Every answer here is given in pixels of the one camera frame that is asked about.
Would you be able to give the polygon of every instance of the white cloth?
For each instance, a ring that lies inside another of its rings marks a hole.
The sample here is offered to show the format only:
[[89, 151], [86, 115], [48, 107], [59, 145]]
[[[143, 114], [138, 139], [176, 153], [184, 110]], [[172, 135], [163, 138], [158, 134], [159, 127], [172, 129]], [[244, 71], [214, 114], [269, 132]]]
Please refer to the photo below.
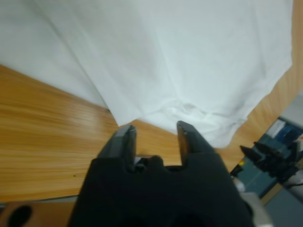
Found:
[[292, 64], [292, 3], [2, 0], [0, 63], [221, 148]]

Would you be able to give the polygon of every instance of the screw hole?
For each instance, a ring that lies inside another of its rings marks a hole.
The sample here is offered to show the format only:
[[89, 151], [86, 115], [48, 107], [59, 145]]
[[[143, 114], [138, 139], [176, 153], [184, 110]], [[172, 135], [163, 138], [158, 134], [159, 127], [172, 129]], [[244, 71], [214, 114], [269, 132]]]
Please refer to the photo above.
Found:
[[19, 207], [10, 215], [8, 227], [23, 227], [31, 215], [32, 208], [30, 206]]

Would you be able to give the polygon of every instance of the wood grain surface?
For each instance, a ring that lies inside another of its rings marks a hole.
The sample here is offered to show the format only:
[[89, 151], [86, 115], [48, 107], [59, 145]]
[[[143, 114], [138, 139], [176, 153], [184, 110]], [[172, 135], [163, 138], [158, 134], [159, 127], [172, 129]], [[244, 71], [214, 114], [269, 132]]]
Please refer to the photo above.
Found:
[[[303, 88], [303, 2], [294, 1], [293, 66], [219, 152], [232, 170]], [[140, 121], [137, 154], [179, 165], [175, 135]], [[91, 160], [117, 130], [110, 111], [0, 66], [0, 202], [78, 194]]]

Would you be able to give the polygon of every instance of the wall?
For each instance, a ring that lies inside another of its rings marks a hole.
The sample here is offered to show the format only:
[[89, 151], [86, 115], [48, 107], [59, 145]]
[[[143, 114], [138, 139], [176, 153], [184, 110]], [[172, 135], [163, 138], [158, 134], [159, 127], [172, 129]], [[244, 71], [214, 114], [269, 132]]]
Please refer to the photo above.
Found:
[[288, 120], [292, 124], [303, 128], [303, 91], [281, 114], [281, 117]]

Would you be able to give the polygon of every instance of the white t-shirt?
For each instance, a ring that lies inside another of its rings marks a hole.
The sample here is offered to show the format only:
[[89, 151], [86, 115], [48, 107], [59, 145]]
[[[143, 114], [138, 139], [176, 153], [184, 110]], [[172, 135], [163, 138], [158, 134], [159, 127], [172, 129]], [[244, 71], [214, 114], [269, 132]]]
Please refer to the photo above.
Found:
[[292, 0], [3, 0], [0, 63], [226, 146], [292, 64]]

